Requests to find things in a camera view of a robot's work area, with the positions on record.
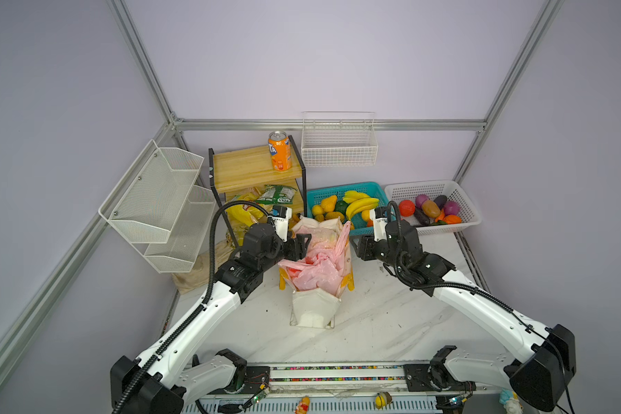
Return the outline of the pink plastic grocery bag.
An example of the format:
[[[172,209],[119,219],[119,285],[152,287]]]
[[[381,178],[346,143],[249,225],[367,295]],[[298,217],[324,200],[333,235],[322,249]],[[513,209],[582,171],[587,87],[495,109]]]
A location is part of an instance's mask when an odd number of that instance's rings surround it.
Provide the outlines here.
[[[297,292],[321,289],[336,298],[344,291],[355,289],[349,236],[351,222],[338,219],[319,222],[304,217],[294,227],[298,241],[310,236],[305,257],[300,260],[282,260],[279,263],[281,280]]]

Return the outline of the white canvas tote bag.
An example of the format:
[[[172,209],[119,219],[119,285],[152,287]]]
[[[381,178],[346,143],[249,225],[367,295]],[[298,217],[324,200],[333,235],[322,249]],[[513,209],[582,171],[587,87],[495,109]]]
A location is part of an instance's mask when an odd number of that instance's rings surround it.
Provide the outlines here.
[[[281,290],[291,287],[281,280]],[[341,298],[326,293],[321,289],[297,292],[292,288],[292,313],[290,324],[300,328],[332,329],[335,327],[335,316],[342,303]]]

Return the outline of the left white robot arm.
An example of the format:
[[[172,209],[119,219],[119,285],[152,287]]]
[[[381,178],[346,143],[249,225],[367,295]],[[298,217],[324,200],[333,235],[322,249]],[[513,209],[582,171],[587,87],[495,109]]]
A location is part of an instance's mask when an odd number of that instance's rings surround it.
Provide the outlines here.
[[[243,388],[247,362],[224,349],[195,367],[188,363],[226,317],[263,282],[282,260],[299,260],[310,239],[289,231],[290,209],[275,205],[264,224],[252,225],[235,257],[218,266],[210,259],[209,282],[193,308],[159,340],[110,369],[111,406],[115,413],[180,413],[217,390]]]

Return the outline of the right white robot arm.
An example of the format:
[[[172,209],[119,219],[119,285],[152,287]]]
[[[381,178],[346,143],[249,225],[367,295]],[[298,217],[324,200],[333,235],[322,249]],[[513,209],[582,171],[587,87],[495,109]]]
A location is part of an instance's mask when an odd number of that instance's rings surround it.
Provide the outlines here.
[[[508,389],[540,412],[569,397],[576,374],[575,337],[561,324],[548,327],[481,289],[452,262],[424,250],[417,230],[391,201],[370,215],[370,235],[350,241],[364,262],[377,260],[411,291],[421,291],[459,311],[496,339],[505,353],[469,355],[446,345],[429,362],[426,382],[438,391],[474,383]]]

